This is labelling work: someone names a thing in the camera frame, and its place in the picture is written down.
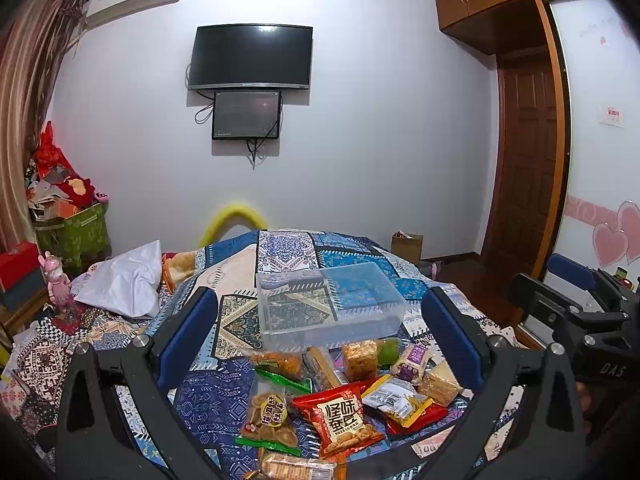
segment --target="metal screw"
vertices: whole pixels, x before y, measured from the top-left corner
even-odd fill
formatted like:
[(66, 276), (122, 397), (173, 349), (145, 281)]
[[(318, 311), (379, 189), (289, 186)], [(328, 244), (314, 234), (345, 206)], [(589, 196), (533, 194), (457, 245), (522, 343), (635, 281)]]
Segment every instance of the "metal screw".
[(87, 342), (80, 343), (78, 346), (76, 346), (74, 352), (78, 355), (84, 355), (89, 351), (89, 346), (90, 345)]
[(556, 355), (564, 354), (564, 346), (560, 343), (551, 343), (551, 351)]
[(149, 344), (149, 336), (148, 335), (137, 335), (133, 338), (133, 346), (137, 348), (143, 348)]
[(489, 341), (489, 345), (491, 345), (494, 348), (504, 348), (505, 346), (509, 345), (509, 342), (507, 341), (507, 339), (501, 336), (500, 334), (493, 334), (489, 336), (487, 339)]

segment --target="wooden door frame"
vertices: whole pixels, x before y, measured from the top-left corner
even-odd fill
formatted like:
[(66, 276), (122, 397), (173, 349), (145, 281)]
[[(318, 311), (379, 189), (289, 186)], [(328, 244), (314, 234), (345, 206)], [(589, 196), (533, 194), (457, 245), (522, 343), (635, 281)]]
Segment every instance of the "wooden door frame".
[[(566, 195), (566, 177), (569, 171), (570, 156), (570, 139), (571, 131), (569, 131), (568, 118), (565, 116), (565, 110), (568, 110), (568, 95), (565, 95), (565, 85), (563, 81), (562, 66), (560, 63), (559, 47), (556, 44), (554, 29), (546, 13), (546, 7), (543, 0), (535, 0), (540, 20), (546, 36), (546, 46), (551, 58), (551, 69), (554, 78), (554, 90), (556, 92), (556, 166), (554, 168), (554, 180), (551, 189), (551, 198), (549, 210), (546, 214), (545, 229), (538, 249), (538, 255), (531, 271), (531, 276), (539, 280), (545, 269), (546, 259), (549, 256), (553, 246), (556, 243), (558, 235), (558, 225), (562, 216), (562, 208), (564, 207), (564, 198)], [(521, 56), (527, 56), (532, 52), (522, 52)], [(504, 171), (504, 142), (506, 134), (506, 122), (504, 118), (505, 101), (504, 101), (504, 70), (500, 66), (500, 57), (497, 57), (498, 65), (498, 102), (500, 106), (499, 131), (498, 131), (498, 159), (495, 168), (494, 193), (492, 195), (491, 209), (487, 222), (486, 232), (484, 233), (484, 243), (482, 244), (481, 259), (486, 260), (491, 245), (492, 231), (495, 225), (497, 213), (498, 197), (500, 196), (500, 188), (502, 186), (502, 173)]]

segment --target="blue gripper pad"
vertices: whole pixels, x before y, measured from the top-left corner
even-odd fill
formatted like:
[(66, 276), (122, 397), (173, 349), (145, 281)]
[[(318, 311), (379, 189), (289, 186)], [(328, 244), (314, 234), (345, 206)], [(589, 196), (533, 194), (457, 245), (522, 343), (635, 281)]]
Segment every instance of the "blue gripper pad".
[(460, 385), (476, 393), (482, 390), (482, 372), (489, 365), (490, 354), (486, 335), (476, 320), (461, 314), (439, 286), (422, 297), (421, 311)]
[(182, 384), (217, 318), (218, 297), (208, 288), (160, 356), (156, 383), (161, 392), (166, 393)]
[(549, 256), (546, 270), (566, 282), (573, 283), (582, 290), (595, 290), (596, 288), (593, 271), (566, 256), (562, 256), (562, 254), (553, 253)]

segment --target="wooden floor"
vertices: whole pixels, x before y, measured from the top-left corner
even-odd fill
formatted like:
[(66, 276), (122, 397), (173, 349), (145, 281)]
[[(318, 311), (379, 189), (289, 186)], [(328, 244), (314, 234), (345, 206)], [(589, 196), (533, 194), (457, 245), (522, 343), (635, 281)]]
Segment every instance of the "wooden floor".
[(454, 283), (469, 301), (501, 327), (516, 326), (522, 311), (506, 298), (508, 274), (501, 274), (475, 260), (444, 264), (437, 277), (439, 282)]

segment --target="clear plastic container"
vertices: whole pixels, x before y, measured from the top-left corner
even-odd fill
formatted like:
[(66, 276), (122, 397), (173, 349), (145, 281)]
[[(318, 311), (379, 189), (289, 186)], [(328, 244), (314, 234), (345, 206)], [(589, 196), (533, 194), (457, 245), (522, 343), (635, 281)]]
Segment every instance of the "clear plastic container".
[(398, 332), (407, 302), (373, 262), (256, 274), (265, 349), (338, 348)]

